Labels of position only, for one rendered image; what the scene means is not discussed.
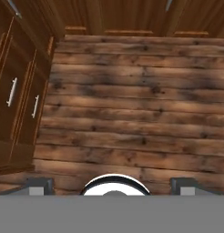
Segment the brown wooden cupboard run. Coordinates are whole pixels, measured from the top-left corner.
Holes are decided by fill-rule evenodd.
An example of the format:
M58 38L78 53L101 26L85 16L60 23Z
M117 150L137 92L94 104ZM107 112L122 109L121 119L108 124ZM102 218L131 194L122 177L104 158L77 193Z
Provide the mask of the brown wooden cupboard run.
M224 0L51 0L70 35L224 38Z

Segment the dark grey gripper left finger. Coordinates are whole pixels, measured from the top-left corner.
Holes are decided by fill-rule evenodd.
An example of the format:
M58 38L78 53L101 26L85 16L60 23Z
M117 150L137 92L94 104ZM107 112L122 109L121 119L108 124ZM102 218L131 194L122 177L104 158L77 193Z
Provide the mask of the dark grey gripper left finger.
M3 195L49 196L54 195L54 180L49 177L31 177L24 185L0 191Z

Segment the narrow brown wooden cupboard door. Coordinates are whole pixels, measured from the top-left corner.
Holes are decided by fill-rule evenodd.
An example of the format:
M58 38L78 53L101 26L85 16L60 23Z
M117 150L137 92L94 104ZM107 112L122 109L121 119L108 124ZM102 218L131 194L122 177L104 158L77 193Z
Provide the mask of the narrow brown wooden cupboard door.
M36 58L30 81L28 83L27 94L25 96L24 108L19 121L15 143L17 145L33 145L35 141L36 125L41 111L41 104L44 97L46 87L46 77L40 68L40 61ZM32 118L32 112L39 95L39 102L36 110L36 117Z

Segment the wide brown wooden cupboard door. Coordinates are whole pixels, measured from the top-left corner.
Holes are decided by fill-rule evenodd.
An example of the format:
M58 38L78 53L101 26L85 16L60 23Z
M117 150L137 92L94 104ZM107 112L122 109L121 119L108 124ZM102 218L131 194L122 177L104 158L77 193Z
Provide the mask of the wide brown wooden cupboard door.
M0 142L10 143L15 137L27 72L35 50L29 35L19 22L13 19L0 62ZM15 77L18 78L15 95L12 105L8 107L6 101Z

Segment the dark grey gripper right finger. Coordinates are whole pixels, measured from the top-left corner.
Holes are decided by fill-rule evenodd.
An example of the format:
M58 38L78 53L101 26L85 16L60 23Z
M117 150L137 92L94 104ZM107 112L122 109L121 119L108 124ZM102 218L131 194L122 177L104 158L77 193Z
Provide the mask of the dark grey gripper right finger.
M205 188L192 177L170 179L170 193L176 196L221 195L221 192Z

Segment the round white and black object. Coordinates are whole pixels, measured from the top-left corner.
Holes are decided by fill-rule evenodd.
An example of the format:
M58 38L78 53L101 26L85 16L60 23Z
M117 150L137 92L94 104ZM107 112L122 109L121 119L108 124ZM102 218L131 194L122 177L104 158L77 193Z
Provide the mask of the round white and black object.
M82 196L149 196L150 191L138 180L122 174L105 174L91 179Z

